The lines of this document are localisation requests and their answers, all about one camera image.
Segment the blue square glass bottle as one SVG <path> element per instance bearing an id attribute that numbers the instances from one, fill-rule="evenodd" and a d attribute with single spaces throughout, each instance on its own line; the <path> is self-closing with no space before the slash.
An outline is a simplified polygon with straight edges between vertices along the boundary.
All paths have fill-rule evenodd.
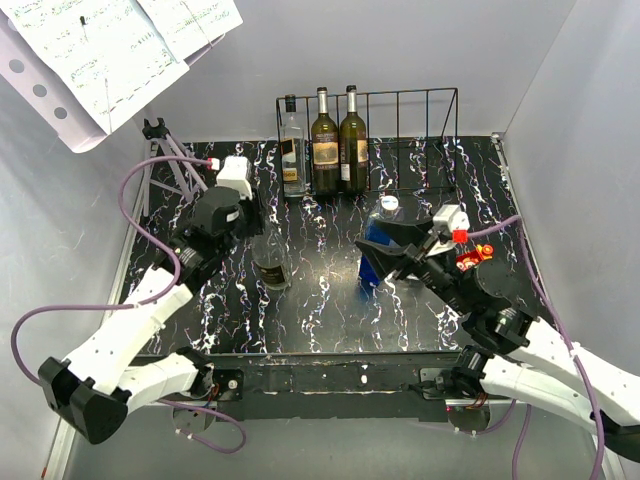
<path id="1" fill-rule="evenodd" d="M 374 224 L 375 220 L 399 220 L 402 215 L 402 207 L 399 200 L 393 195 L 381 196 L 375 203 L 365 223 L 364 239 L 389 246 L 392 244 L 390 237 Z M 361 255 L 359 278 L 364 289 L 377 287 L 381 280 L 376 275 L 373 267 L 364 254 Z"/>

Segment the tall clear bottle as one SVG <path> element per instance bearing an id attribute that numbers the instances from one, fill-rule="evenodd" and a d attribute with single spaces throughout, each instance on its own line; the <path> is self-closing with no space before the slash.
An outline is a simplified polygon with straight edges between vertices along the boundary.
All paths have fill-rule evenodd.
<path id="1" fill-rule="evenodd" d="M 272 290 L 290 285 L 291 265 L 285 241 L 273 223 L 266 219 L 261 234 L 251 240 L 253 263 L 260 279 Z"/>

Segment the clear square bottle orange label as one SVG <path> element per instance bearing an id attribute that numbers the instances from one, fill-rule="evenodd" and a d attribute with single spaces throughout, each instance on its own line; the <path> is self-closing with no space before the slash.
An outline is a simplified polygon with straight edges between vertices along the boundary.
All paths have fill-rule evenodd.
<path id="1" fill-rule="evenodd" d="M 280 138 L 283 192 L 287 198 L 303 197 L 307 192 L 305 137 L 293 94 L 285 96 L 285 113 Z"/>

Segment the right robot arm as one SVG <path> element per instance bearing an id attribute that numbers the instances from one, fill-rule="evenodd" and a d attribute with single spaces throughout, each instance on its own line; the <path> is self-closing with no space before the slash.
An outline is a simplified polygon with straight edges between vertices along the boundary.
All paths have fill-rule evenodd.
<path id="1" fill-rule="evenodd" d="M 496 259 L 460 269 L 453 247 L 477 238 L 468 223 L 436 218 L 417 224 L 382 221 L 391 246 L 358 239 L 380 277 L 418 278 L 457 314 L 473 345 L 451 371 L 464 397 L 510 397 L 561 416 L 596 436 L 599 447 L 639 459 L 639 378 L 568 338 L 515 302 L 517 283 Z"/>

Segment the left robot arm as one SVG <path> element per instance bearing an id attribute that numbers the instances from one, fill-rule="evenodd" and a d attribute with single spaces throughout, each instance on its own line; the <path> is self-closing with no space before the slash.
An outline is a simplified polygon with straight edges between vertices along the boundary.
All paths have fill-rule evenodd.
<path id="1" fill-rule="evenodd" d="M 119 307 L 64 359 L 50 357 L 39 367 L 49 407 L 90 444 L 106 441 L 130 413 L 168 395 L 193 400 L 209 395 L 214 365 L 191 347 L 142 367 L 130 364 L 219 272 L 236 245 L 263 230 L 263 207 L 254 187 L 245 193 L 209 188 L 130 295 L 133 306 Z"/>

